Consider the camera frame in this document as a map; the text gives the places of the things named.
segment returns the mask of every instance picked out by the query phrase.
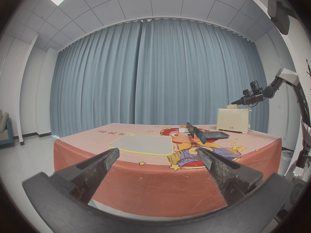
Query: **white bin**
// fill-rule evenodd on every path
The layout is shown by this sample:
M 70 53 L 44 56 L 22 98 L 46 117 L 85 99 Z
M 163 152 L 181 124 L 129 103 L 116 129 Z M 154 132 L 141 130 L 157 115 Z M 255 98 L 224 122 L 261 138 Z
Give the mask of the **white bin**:
M 290 153 L 292 151 L 289 150 L 283 150 L 281 154 L 281 161 L 280 161 L 280 166 L 278 170 L 279 175 L 284 175 L 288 169 L 288 166 L 290 165 L 290 161 L 292 157 L 290 157 Z

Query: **sofa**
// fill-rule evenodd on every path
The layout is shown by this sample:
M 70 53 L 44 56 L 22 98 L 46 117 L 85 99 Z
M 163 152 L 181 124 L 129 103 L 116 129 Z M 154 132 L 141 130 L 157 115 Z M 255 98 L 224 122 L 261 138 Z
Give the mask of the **sofa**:
M 9 118 L 9 113 L 4 113 L 0 110 L 0 148 L 14 146 L 12 121 Z

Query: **gray metal tray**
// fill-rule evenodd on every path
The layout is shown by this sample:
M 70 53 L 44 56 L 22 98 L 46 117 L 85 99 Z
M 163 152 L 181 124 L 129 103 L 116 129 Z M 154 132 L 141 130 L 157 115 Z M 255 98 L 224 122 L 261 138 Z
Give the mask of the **gray metal tray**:
M 206 139 L 225 139 L 230 136 L 221 131 L 203 132 L 203 135 L 206 137 Z

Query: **pink tablecloth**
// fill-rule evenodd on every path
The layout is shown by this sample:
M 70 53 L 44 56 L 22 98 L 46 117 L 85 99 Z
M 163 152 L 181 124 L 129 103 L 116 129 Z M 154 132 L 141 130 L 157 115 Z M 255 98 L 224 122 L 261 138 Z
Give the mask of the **pink tablecloth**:
M 54 143 L 55 171 L 78 163 L 109 149 L 108 145 L 125 134 L 168 135 L 173 154 L 169 156 L 120 151 L 119 159 L 99 186 L 93 199 L 123 212 L 145 216 L 188 216 L 226 205 L 216 184 L 198 159 L 196 151 L 204 146 L 261 171 L 266 179 L 277 172 L 282 140 L 249 130 L 248 134 L 227 132 L 228 139 L 205 145 L 178 128 L 184 126 L 132 125 L 112 123 L 96 129 L 57 139 Z M 197 126 L 215 131 L 216 125 Z

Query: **cartoon girl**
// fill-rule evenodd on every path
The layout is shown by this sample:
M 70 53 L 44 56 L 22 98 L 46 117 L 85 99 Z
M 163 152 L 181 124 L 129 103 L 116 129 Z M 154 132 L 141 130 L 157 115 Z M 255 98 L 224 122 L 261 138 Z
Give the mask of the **cartoon girl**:
M 199 130 L 202 132 L 210 131 L 205 129 Z M 192 138 L 189 133 L 179 133 L 178 128 L 164 129 L 160 132 L 160 135 L 172 137 L 175 153 L 168 156 L 168 159 L 171 163 L 170 168 L 175 171 L 181 168 L 205 168 L 205 165 L 197 156 L 197 151 L 200 147 L 207 148 L 229 160 L 237 160 L 241 158 L 241 154 L 238 151 L 222 148 L 213 143 L 216 139 L 206 140 L 206 143 L 203 144 L 196 135 Z

